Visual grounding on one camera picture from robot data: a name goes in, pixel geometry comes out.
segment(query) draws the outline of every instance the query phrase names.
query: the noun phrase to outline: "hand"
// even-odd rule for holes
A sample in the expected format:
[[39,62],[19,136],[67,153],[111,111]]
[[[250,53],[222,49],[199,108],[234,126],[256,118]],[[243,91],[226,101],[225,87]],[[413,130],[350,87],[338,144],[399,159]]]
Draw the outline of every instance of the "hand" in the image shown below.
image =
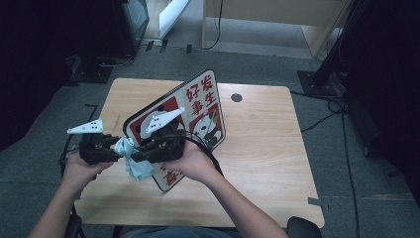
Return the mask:
[[71,154],[65,164],[61,186],[74,195],[78,195],[103,170],[110,168],[114,163],[99,163],[88,165],[80,158],[78,153]]
[[176,161],[162,163],[165,169],[183,173],[190,179],[204,182],[219,173],[210,159],[192,142],[186,141],[183,155]]

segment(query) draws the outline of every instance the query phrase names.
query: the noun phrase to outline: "cord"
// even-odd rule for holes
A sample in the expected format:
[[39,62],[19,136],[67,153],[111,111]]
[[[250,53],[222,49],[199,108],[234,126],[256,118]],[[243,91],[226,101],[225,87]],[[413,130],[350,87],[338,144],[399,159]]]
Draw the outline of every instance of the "cord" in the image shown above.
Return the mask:
[[[93,110],[90,113],[89,119],[87,120],[87,122],[90,122],[93,118],[93,115],[96,112],[96,109],[98,108],[98,105],[85,104],[84,106],[93,107]],[[62,151],[62,153],[59,157],[59,164],[60,164],[60,168],[61,168],[61,170],[60,170],[61,177],[64,175],[65,163],[67,162],[67,157],[66,157],[67,153],[75,151],[75,150],[78,149],[78,148],[76,148],[76,149],[73,148],[71,150],[68,149],[68,145],[70,144],[70,141],[71,141],[72,138],[73,138],[73,134],[68,135],[67,141],[65,142],[65,145],[64,145],[64,149],[63,149],[63,151]]]
[[118,64],[99,64],[99,66],[103,66],[103,67],[117,67],[117,66],[124,66],[126,65],[129,61],[131,61],[133,59],[133,55],[130,55],[130,58],[127,59],[127,61],[122,62],[122,63],[118,63]]
[[166,138],[181,138],[181,139],[185,139],[187,141],[190,141],[190,142],[194,143],[211,160],[211,162],[213,163],[214,168],[216,169],[216,171],[219,172],[220,175],[223,176],[223,172],[222,172],[222,169],[220,168],[219,162],[213,156],[213,154],[211,153],[211,150],[208,148],[207,144],[201,138],[200,138],[200,141],[201,142],[197,142],[196,140],[192,139],[191,137],[181,136],[181,135],[166,135],[166,136],[160,137],[159,139],[166,139]]
[[190,132],[190,131],[185,131],[185,133],[186,134],[188,134],[188,135],[190,135],[191,137],[195,137],[195,138],[197,138],[200,142],[201,142],[201,144],[203,144],[203,145],[207,145],[206,143],[205,143],[205,141],[201,138],[201,137],[199,137],[199,136],[197,136],[196,134],[194,134],[193,132]]
[[343,85],[342,76],[339,75],[337,71],[332,71],[330,74],[330,78],[334,82],[337,89],[339,89],[342,93],[347,92],[347,88]]
[[353,205],[355,209],[355,219],[356,219],[356,237],[361,237],[360,227],[359,227],[359,209],[358,209],[358,201],[356,199],[356,192],[355,192],[355,185],[353,183],[353,176],[352,176],[352,169],[350,167],[350,159],[349,159],[349,148],[347,146],[347,133],[346,133],[346,123],[345,123],[345,113],[342,113],[342,124],[343,124],[343,137],[344,137],[344,147],[346,151],[346,163],[347,163],[347,171],[349,172],[349,179],[350,179],[350,186],[352,188],[352,198],[353,198]]
[[[215,4],[215,1],[214,0],[213,0],[213,11],[216,12],[216,4]],[[222,13],[219,13],[219,20],[221,18],[222,18]],[[216,18],[213,18],[213,23],[214,23],[214,27],[216,28],[216,31],[218,31],[218,34],[220,36],[220,31],[221,31],[221,29],[220,29],[220,21],[219,21],[219,26],[218,26],[217,25]]]
[[217,43],[220,41],[220,21],[222,20],[222,10],[223,10],[223,0],[220,2],[220,10],[219,10],[219,22],[218,22],[218,28],[217,28],[217,39],[216,39],[216,41],[214,42],[214,44],[213,44],[213,46],[211,46],[211,47],[209,47],[209,48],[204,48],[204,49],[201,49],[201,50],[205,50],[205,51],[208,51],[208,50],[211,50],[211,49],[213,49],[216,45],[217,45]]
[[[327,100],[328,101],[328,109],[332,112],[332,114],[322,118],[321,120],[319,120],[314,125],[302,130],[301,131],[302,133],[315,128],[321,122],[325,121],[327,118],[332,117],[333,115],[336,115],[336,114],[339,114],[339,113],[342,114],[342,126],[343,126],[344,147],[345,147],[345,153],[346,153],[346,164],[347,164],[347,171],[349,173],[350,186],[352,188],[352,199],[353,199],[353,205],[354,205],[354,210],[355,210],[356,235],[357,235],[356,237],[359,238],[361,236],[361,234],[360,234],[360,224],[359,224],[359,209],[358,209],[358,201],[357,201],[357,198],[356,198],[355,185],[354,185],[354,182],[353,182],[352,169],[351,169],[351,166],[350,166],[349,148],[348,148],[346,123],[345,123],[345,114],[347,112],[347,105],[342,105],[341,104],[341,103],[344,102],[344,99],[342,97],[328,98],[328,97],[311,96],[311,95],[306,95],[306,94],[303,94],[303,93],[292,92],[292,91],[291,91],[291,93],[296,94],[296,95],[311,97],[311,98],[315,98],[315,99]],[[333,103],[336,103],[336,105],[338,105],[340,109],[334,110],[332,108]]]

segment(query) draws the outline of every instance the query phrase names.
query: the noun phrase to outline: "red chinese characters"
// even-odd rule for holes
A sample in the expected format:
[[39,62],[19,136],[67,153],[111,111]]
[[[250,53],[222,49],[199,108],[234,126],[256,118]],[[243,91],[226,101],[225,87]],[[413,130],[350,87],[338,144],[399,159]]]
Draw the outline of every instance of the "red chinese characters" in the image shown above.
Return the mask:
[[201,85],[203,85],[203,91],[208,91],[210,88],[213,88],[213,84],[211,84],[211,76],[206,75],[204,80],[201,80]]
[[[164,169],[163,167],[160,167],[160,169],[163,172],[166,171],[166,169]],[[166,176],[163,177],[164,179],[166,179],[166,185],[171,186],[178,179],[179,175],[180,173],[176,173],[174,171],[167,171]]]
[[198,100],[198,101],[195,101],[193,104],[192,104],[192,115],[198,115],[198,114],[200,114],[200,111],[201,111],[201,109],[203,109],[203,105],[201,104],[201,102]]
[[193,98],[197,98],[198,97],[198,92],[200,91],[200,89],[198,89],[198,83],[194,84],[192,86],[190,86],[188,89],[186,89],[186,97],[188,98],[189,102],[191,102],[191,100]]
[[203,104],[201,100],[207,102],[206,107],[216,101],[214,91],[210,90],[213,88],[212,76],[206,75],[204,79],[199,83],[195,83],[186,89],[185,95],[188,98],[189,102],[192,102],[192,115],[199,115],[200,111],[203,109]]

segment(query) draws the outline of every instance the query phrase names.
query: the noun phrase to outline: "round hole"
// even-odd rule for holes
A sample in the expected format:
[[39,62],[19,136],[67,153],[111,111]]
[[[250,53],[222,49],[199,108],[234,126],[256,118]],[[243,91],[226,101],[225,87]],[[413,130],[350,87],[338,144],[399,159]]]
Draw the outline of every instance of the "round hole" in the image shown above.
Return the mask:
[[240,102],[240,101],[242,101],[242,96],[239,93],[234,93],[234,94],[232,94],[231,99],[234,102]]

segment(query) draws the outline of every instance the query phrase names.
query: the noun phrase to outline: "cartoon character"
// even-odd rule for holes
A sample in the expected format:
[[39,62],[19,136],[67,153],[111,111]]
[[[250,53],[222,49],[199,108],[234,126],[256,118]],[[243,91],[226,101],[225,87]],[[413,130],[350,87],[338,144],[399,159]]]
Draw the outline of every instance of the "cartoon character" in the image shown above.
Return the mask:
[[216,111],[202,117],[194,126],[193,133],[211,145],[216,145],[222,137],[222,131],[216,126]]

